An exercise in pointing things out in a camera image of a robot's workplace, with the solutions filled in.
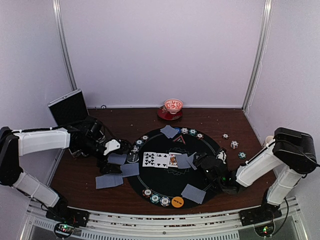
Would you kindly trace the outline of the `blue cream poker chip stack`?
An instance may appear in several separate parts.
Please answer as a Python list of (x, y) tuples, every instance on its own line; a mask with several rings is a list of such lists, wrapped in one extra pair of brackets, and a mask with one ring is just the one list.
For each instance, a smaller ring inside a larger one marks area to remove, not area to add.
[(232, 141), (230, 142), (230, 148), (231, 148), (231, 149), (235, 150), (235, 149), (238, 148), (238, 146), (239, 146), (239, 142), (238, 142), (238, 141), (232, 140)]

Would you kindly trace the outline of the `grey playing card deck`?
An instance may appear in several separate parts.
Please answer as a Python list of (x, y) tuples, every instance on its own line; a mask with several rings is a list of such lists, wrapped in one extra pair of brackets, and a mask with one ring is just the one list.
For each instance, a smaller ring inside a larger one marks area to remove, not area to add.
[(126, 162), (127, 154), (116, 154), (111, 153), (108, 156), (108, 163), (110, 164), (116, 164), (116, 165), (123, 165)]

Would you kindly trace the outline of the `green chips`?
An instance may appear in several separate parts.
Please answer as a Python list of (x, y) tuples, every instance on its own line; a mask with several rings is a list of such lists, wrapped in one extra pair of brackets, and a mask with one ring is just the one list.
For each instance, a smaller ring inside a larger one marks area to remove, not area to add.
[(195, 136), (197, 134), (197, 131), (195, 129), (190, 129), (189, 134)]
[(160, 196), (158, 194), (152, 194), (149, 199), (153, 204), (158, 204), (160, 201)]
[(144, 141), (142, 139), (138, 139), (138, 140), (135, 141), (135, 144), (137, 146), (141, 146), (143, 143), (144, 143)]

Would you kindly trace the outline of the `jack of hearts card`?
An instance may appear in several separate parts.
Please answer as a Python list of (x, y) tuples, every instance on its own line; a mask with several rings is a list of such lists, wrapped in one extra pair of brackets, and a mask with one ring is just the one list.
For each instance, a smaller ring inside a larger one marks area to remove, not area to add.
[(181, 155), (181, 153), (176, 152), (170, 152), (169, 153), (169, 164), (168, 167), (177, 168), (178, 162), (177, 162), (177, 156)]

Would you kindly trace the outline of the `red black triangle marker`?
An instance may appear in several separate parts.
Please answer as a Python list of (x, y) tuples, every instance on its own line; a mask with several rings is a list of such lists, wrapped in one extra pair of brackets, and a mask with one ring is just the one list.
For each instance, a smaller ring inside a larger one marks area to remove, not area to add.
[(184, 139), (184, 137), (183, 137), (183, 135), (181, 134), (181, 135), (179, 135), (179, 136), (177, 136), (174, 140), (173, 140), (173, 142), (174, 143), (180, 143), (180, 144), (186, 144), (186, 141), (185, 141), (185, 139)]

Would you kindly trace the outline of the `grey dealer button disc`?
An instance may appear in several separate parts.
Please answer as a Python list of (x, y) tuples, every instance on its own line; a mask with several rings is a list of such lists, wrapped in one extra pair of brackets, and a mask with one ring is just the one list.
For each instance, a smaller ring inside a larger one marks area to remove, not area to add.
[(136, 153), (129, 153), (126, 157), (126, 162), (129, 164), (133, 164), (139, 161), (139, 155)]

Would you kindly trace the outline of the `orange big blind button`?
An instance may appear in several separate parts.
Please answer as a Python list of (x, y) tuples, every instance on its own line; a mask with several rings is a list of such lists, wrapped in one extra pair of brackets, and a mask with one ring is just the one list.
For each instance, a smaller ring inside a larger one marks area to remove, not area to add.
[(172, 198), (171, 204), (174, 208), (181, 208), (184, 205), (184, 199), (180, 196), (175, 196)]

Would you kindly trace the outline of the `four of clubs card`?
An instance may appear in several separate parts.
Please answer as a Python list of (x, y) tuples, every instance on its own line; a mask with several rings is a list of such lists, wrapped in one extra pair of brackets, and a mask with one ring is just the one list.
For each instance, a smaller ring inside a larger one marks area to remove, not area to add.
[(167, 169), (169, 167), (170, 155), (167, 153), (156, 153), (154, 167)]

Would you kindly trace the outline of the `single grey playing card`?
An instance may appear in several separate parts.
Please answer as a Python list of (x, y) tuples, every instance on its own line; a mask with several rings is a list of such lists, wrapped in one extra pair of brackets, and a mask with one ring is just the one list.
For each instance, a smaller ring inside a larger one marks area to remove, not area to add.
[(165, 127), (161, 128), (160, 132), (164, 134), (168, 139), (172, 139), (178, 134), (178, 131), (170, 125), (166, 125)]

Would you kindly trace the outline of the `blue patterned card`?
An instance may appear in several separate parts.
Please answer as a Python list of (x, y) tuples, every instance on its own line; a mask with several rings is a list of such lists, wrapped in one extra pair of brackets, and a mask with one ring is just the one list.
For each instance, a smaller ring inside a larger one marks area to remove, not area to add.
[(157, 153), (146, 151), (143, 153), (142, 166), (143, 167), (154, 167)]

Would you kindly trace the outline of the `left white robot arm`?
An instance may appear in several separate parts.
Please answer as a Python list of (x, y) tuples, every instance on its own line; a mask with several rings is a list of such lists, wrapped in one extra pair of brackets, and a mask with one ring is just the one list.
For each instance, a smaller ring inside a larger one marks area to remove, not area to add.
[(84, 120), (48, 128), (0, 130), (0, 184), (13, 187), (48, 208), (61, 222), (72, 218), (67, 201), (52, 188), (31, 176), (20, 166), (20, 157), (48, 150), (69, 149), (95, 157), (102, 174), (120, 174), (116, 163), (108, 158), (112, 153), (127, 154), (133, 146), (115, 135), (98, 119), (88, 116)]

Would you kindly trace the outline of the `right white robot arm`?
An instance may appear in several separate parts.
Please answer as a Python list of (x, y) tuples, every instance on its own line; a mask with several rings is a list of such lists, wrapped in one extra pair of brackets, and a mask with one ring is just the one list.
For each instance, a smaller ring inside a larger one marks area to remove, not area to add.
[(215, 155), (197, 153), (192, 163), (203, 171), (213, 186), (229, 195), (238, 194), (266, 173), (283, 165), (281, 173), (265, 191), (262, 204), (256, 210), (256, 216), (261, 221), (268, 220), (278, 210), (300, 179), (319, 167), (313, 137), (284, 127), (277, 128), (262, 150), (236, 170), (228, 169), (224, 148), (220, 148)]

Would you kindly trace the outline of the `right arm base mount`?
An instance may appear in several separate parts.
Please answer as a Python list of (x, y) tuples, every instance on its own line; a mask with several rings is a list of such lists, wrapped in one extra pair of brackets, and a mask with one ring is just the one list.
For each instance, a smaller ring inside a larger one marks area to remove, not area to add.
[(253, 225), (255, 233), (262, 238), (271, 237), (276, 232), (275, 219), (282, 216), (280, 210), (261, 210), (260, 207), (241, 210), (239, 218), (242, 226)]

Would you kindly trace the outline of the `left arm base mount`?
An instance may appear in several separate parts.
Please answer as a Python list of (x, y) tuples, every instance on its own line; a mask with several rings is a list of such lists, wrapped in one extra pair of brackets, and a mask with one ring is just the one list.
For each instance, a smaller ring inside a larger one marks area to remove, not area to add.
[(54, 211), (52, 208), (46, 210), (46, 218), (56, 221), (53, 233), (58, 239), (69, 238), (77, 228), (86, 227), (90, 213), (85, 210), (67, 208), (66, 215)]

